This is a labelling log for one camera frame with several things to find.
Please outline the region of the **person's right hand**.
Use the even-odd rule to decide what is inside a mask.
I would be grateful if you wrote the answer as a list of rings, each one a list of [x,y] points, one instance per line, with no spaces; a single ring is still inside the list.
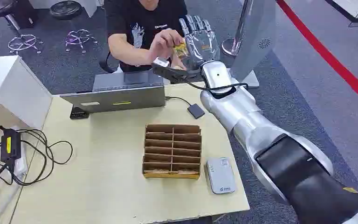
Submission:
[[[164,29],[154,36],[149,48],[149,58],[153,62],[157,57],[168,59],[173,55],[173,48],[184,43],[185,39],[170,28]]]

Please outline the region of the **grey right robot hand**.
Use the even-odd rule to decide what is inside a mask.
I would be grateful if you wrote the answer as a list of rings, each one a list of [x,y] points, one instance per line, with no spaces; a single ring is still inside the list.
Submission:
[[[208,20],[187,14],[179,19],[185,43],[174,48],[186,70],[197,70],[202,64],[220,60],[220,48]]]

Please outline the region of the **person's left hand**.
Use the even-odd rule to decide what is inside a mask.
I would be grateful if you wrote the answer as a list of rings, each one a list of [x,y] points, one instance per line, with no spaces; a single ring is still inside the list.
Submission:
[[[177,70],[186,70],[185,65],[182,63],[182,61],[177,57],[177,55],[171,56],[171,68],[177,69]]]

